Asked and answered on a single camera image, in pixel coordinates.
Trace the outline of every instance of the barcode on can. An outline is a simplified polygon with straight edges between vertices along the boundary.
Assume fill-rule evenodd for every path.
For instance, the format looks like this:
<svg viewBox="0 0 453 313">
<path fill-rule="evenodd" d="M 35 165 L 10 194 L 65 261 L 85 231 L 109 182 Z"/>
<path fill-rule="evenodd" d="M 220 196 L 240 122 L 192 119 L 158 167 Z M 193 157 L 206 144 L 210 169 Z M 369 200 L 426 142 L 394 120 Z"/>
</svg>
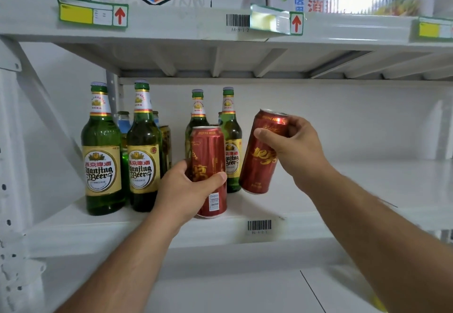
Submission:
<svg viewBox="0 0 453 313">
<path fill-rule="evenodd" d="M 220 209 L 219 207 L 219 193 L 212 193 L 209 195 L 209 211 L 214 212 Z"/>
<path fill-rule="evenodd" d="M 267 231 L 272 229 L 272 220 L 252 220 L 248 221 L 248 231 Z"/>
<path fill-rule="evenodd" d="M 227 14 L 227 27 L 250 27 L 250 15 L 247 14 Z"/>
</svg>

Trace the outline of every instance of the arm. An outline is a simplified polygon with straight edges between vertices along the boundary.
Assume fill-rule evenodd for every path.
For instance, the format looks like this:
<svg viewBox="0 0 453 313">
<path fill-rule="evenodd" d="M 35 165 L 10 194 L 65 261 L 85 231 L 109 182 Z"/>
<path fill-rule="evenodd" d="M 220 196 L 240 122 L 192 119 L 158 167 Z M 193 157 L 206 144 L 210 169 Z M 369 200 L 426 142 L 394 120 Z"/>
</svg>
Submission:
<svg viewBox="0 0 453 313">
<path fill-rule="evenodd" d="M 217 173 L 193 183 L 186 168 L 181 161 L 164 176 L 152 212 L 55 313 L 143 311 L 173 237 L 227 178 Z"/>
<path fill-rule="evenodd" d="M 338 173 L 314 128 L 290 117 L 290 138 L 257 129 L 392 313 L 452 312 L 453 249 Z"/>
</svg>

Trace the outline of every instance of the forearm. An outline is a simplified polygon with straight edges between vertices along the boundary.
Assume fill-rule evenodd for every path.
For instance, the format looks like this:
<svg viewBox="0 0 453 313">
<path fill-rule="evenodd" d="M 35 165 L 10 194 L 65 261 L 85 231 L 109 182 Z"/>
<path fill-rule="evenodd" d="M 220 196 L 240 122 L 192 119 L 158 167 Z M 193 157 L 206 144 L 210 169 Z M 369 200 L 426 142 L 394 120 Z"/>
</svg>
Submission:
<svg viewBox="0 0 453 313">
<path fill-rule="evenodd" d="M 333 168 L 306 192 L 390 312 L 452 311 L 450 247 Z"/>
<path fill-rule="evenodd" d="M 143 311 L 177 229 L 152 212 L 56 313 Z"/>
</svg>

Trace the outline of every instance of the right arm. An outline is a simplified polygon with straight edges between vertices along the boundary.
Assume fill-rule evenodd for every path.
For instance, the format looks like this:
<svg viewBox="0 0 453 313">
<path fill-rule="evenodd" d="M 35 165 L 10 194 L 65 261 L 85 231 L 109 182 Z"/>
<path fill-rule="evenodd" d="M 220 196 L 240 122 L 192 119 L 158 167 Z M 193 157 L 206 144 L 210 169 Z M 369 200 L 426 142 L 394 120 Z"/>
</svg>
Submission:
<svg viewBox="0 0 453 313">
<path fill-rule="evenodd" d="M 291 116 L 285 138 L 256 129 L 389 312 L 453 312 L 453 249 L 395 213 L 326 160 L 308 121 Z"/>
</svg>

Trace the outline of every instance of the oval logo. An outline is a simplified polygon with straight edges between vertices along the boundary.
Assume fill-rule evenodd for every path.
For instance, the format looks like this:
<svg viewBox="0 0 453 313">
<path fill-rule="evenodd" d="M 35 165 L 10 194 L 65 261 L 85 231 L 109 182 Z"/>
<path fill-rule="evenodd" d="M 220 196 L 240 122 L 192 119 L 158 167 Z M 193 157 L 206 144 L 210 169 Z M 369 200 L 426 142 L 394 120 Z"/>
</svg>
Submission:
<svg viewBox="0 0 453 313">
<path fill-rule="evenodd" d="M 116 163 L 113 157 L 103 151 L 91 151 L 85 156 L 87 186 L 94 192 L 110 188 L 116 178 Z"/>
<path fill-rule="evenodd" d="M 226 173 L 230 175 L 235 173 L 239 168 L 239 163 L 241 162 L 241 153 L 236 144 L 226 143 L 225 144 L 225 165 Z"/>
<path fill-rule="evenodd" d="M 129 179 L 135 189 L 144 189 L 155 177 L 156 164 L 154 159 L 143 151 L 129 152 Z"/>
</svg>

